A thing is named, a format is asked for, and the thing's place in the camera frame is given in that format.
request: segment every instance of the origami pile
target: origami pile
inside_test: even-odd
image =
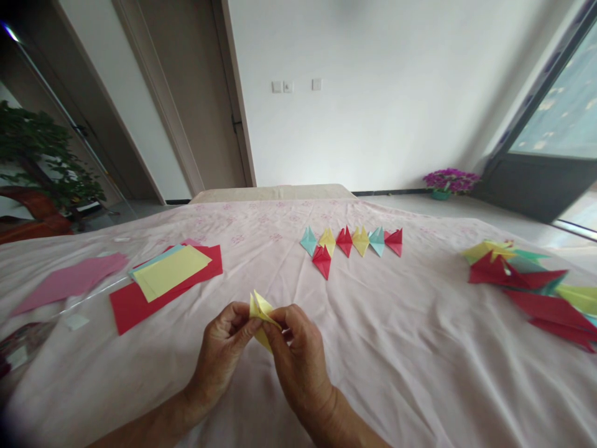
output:
[[[313,257],[313,263],[327,280],[330,276],[331,259],[334,256],[336,246],[344,252],[347,258],[350,258],[350,250],[354,246],[358,253],[364,257],[367,247],[371,246],[377,255],[384,254],[384,248],[390,247],[400,257],[402,256],[402,229],[393,233],[384,231],[383,227],[377,227],[375,231],[367,233],[365,227],[358,227],[353,235],[350,235],[348,226],[340,230],[340,234],[334,239],[330,228],[323,231],[322,237],[317,241],[311,226],[305,229],[303,239],[300,240],[301,246]]]
[[[511,241],[485,240],[462,255],[471,266],[469,283],[503,287],[532,325],[595,353],[597,288],[562,284],[567,270],[545,269],[540,260],[549,256],[520,250]]]
[[[122,335],[199,282],[223,273],[220,246],[186,240],[136,266],[134,283],[110,294],[118,334]]]

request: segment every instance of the hand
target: hand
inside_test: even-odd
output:
[[[322,334],[298,305],[278,308],[269,317],[286,329],[281,332],[268,322],[263,325],[290,408],[303,424],[306,419],[327,418],[335,405],[336,388],[325,370]]]
[[[195,373],[183,391],[192,409],[205,415],[216,405],[261,323],[249,320],[249,304],[232,302],[205,327]]]

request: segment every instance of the wooden chair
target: wooden chair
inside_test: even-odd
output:
[[[0,196],[23,204],[33,220],[0,217],[0,245],[13,241],[43,238],[45,236],[72,235],[72,222],[58,213],[50,198],[27,187],[0,187]]]

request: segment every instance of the purple flowers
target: purple flowers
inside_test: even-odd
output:
[[[468,193],[481,178],[474,173],[467,173],[456,168],[448,168],[429,173],[423,180],[427,183],[428,188],[434,190]]]

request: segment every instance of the yellow paper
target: yellow paper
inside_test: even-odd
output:
[[[354,231],[353,246],[356,247],[356,250],[358,250],[359,254],[361,254],[362,257],[365,256],[365,252],[369,247],[369,235],[367,235],[365,226],[363,226],[363,231],[361,233],[359,233],[358,227]]]
[[[556,292],[586,314],[597,315],[597,288],[560,285]]]
[[[253,292],[255,293],[255,298],[253,298],[253,294],[251,294],[251,301],[249,303],[249,317],[256,317],[257,319],[265,320],[270,324],[274,324],[280,331],[282,331],[280,324],[268,316],[268,314],[274,310],[274,307],[272,307],[267,300],[261,297],[257,291],[253,290]],[[255,339],[257,339],[261,345],[263,345],[269,350],[270,353],[272,353],[272,347],[269,345],[269,341],[267,340],[266,333],[263,331],[263,329],[257,330],[257,333],[255,333]]]
[[[323,231],[323,235],[319,239],[319,245],[321,247],[328,248],[328,254],[330,254],[330,258],[334,256],[334,249],[336,248],[336,238],[334,238],[334,235],[331,232],[331,228],[327,228]]]
[[[493,251],[493,254],[491,255],[492,262],[496,260],[498,255],[501,255],[504,259],[508,260],[515,257],[516,254],[507,248],[507,245],[508,243],[496,243],[495,241],[485,240],[482,243],[465,250],[462,252],[462,255],[466,257],[469,264],[479,261],[489,251]]]
[[[210,261],[211,258],[194,247],[185,246],[169,257],[133,272],[133,275],[147,301],[152,302],[201,271]]]

